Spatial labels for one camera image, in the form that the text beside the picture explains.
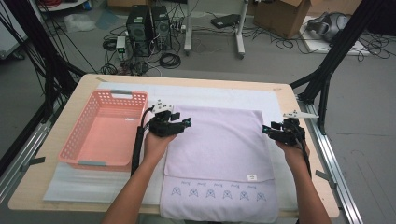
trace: white towel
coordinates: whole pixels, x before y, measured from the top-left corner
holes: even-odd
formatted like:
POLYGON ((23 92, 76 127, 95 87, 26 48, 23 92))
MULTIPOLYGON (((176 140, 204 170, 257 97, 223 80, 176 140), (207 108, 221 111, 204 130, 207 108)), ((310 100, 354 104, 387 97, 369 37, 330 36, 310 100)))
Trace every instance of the white towel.
POLYGON ((175 105, 192 126, 169 144, 161 215, 273 222, 278 206, 262 112, 175 105))

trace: lavender towel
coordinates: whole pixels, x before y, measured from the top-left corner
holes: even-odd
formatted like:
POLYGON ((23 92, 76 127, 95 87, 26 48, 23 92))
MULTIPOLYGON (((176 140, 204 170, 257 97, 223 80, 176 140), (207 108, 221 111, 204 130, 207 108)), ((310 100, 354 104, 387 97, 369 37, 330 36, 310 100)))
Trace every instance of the lavender towel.
POLYGON ((163 217, 273 222, 278 207, 262 112, 175 105, 192 126, 169 144, 163 217))

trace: pink plastic basket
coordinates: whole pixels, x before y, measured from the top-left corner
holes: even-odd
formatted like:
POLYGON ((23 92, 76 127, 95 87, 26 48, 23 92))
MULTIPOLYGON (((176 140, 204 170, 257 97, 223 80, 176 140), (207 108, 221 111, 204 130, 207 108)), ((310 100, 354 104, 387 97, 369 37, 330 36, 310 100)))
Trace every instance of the pink plastic basket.
POLYGON ((147 101, 142 91, 94 91, 59 161, 78 169, 130 172, 136 129, 147 101))

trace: person's left hand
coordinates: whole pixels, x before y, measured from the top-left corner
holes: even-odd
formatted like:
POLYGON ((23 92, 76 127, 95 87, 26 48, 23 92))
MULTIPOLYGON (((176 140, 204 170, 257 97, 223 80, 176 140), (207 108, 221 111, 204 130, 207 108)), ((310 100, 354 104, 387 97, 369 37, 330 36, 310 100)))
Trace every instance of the person's left hand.
POLYGON ((148 132, 145 139, 145 156, 143 162, 148 162, 151 165, 157 165, 163 157, 168 144, 176 138, 176 135, 168 137, 159 137, 153 133, 148 132))

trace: white plastic bag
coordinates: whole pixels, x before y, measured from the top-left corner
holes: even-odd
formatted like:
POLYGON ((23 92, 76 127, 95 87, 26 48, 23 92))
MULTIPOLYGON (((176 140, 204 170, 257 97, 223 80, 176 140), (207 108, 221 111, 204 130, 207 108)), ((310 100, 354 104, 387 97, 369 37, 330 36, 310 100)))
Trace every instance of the white plastic bag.
POLYGON ((95 23, 91 21, 88 15, 84 14, 71 14, 64 17, 67 33, 77 31, 90 31, 95 28, 95 23))

